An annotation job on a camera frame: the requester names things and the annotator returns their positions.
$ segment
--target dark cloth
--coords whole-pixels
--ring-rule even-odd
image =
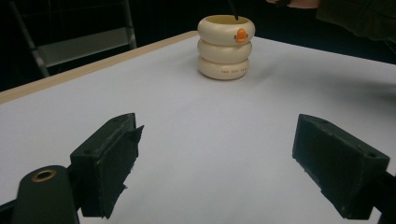
[[[317,18],[356,36],[396,43],[396,0],[321,0]]]

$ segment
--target table edge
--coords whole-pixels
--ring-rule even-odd
[[[81,67],[63,72],[61,74],[57,74],[52,77],[46,77],[43,79],[39,79],[38,81],[34,81],[31,83],[10,89],[10,90],[1,91],[0,92],[0,104],[6,103],[6,102],[9,102],[12,100],[16,100],[23,96],[29,95],[29,94],[37,92],[37,91],[42,91],[42,90],[44,90],[46,88],[50,88],[52,86],[62,84],[66,81],[72,80],[77,77],[85,76],[89,73],[109,67],[116,63],[122,63],[126,60],[138,57],[145,53],[166,47],[168,45],[174,44],[178,41],[182,41],[184,39],[188,39],[188,38],[196,36],[196,35],[198,35],[198,33],[196,31],[189,31],[189,32],[181,34],[181,35],[175,35],[175,36],[166,38],[164,40],[160,40],[158,42],[155,42],[155,43],[152,43],[152,44],[149,44],[149,45],[137,48],[137,49],[132,49],[127,52],[123,52],[121,54],[103,59],[98,62],[83,65]]]

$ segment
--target table surface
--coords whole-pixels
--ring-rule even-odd
[[[140,156],[109,220],[81,223],[376,223],[342,219],[291,157],[299,114],[391,157],[396,66],[254,37],[247,74],[197,70],[195,32],[0,93],[0,203],[106,121],[135,113]]]

